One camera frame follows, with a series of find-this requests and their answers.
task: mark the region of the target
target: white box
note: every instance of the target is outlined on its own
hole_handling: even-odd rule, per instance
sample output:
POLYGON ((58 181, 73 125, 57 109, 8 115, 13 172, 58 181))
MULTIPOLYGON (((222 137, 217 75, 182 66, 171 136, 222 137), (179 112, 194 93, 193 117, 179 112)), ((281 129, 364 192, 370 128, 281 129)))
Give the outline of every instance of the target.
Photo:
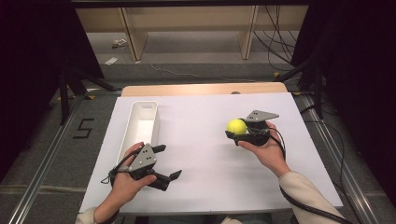
POLYGON ((124 157, 125 152, 135 143, 144 142, 157 145, 160 119, 158 104, 154 101, 134 102, 125 129, 117 164, 124 157))

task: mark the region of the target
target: yellow ball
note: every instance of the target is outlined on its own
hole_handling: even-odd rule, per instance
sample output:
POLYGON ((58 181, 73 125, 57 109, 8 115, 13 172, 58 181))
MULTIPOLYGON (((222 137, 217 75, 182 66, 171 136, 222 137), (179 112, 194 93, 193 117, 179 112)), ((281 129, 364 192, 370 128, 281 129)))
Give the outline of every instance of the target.
POLYGON ((247 132, 247 125, 241 119, 232 119, 227 124, 227 131, 235 134, 244 134, 247 132))

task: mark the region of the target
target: white sleeve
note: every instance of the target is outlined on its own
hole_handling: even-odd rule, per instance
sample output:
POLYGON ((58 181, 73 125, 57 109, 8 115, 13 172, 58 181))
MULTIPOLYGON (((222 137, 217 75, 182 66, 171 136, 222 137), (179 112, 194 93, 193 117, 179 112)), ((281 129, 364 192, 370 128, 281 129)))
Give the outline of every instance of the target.
MULTIPOLYGON (((327 201, 315 185, 305 176, 295 172, 288 172, 279 178, 280 187, 297 202, 317 208, 319 210, 332 213, 336 216, 343 217, 330 203, 327 201)), ((291 205, 294 215, 299 223, 338 223, 326 217, 321 217, 313 213, 291 205)))
POLYGON ((78 214, 76 224, 94 224, 93 212, 95 207, 87 209, 85 212, 78 214))

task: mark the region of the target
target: hand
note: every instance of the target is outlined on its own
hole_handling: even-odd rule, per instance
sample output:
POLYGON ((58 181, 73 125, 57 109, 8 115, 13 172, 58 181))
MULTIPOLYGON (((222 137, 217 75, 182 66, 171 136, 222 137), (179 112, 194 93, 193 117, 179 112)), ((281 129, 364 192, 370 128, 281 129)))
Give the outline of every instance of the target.
MULTIPOLYGON (((277 135, 276 130, 274 130, 276 126, 271 122, 266 122, 270 128, 270 134, 280 142, 279 136, 277 135)), ((238 145, 253 152, 262 165, 270 169, 277 177, 281 177, 283 174, 290 171, 289 166, 283 159, 282 150, 274 139, 268 139, 268 141, 260 147, 254 146, 245 141, 239 141, 238 145)))
MULTIPOLYGON (((134 144, 125 152, 124 157, 143 145, 142 142, 134 144)), ((122 165, 131 165, 134 157, 135 155, 128 158, 122 165)), ((118 173, 114 180, 113 189, 93 213, 95 222, 101 223, 110 219, 124 204, 131 201, 139 190, 151 184, 156 179, 157 177, 155 175, 147 175, 139 180, 134 180, 128 173, 118 173)))

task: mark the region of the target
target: table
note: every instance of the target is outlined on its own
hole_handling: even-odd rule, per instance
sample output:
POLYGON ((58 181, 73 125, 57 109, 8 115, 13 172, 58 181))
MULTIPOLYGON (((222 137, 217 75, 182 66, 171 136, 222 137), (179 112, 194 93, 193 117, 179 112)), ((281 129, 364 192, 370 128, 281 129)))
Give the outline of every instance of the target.
POLYGON ((244 118, 253 109, 279 114, 273 123, 284 137, 291 169, 306 175, 334 206, 342 206, 299 111, 282 85, 236 83, 125 88, 114 107, 80 211, 97 206, 110 191, 111 187, 100 181, 115 166, 129 109, 136 101, 158 103, 158 145, 167 145, 167 148, 156 155, 158 162, 154 169, 163 175, 179 169, 183 172, 167 191, 143 188, 131 203, 121 208, 121 213, 135 216, 231 214, 290 208, 279 192, 277 178, 262 167, 253 154, 235 146, 225 136, 228 120, 244 118), (266 93, 257 93, 259 87, 266 93), (233 91, 243 94, 230 94, 233 91))

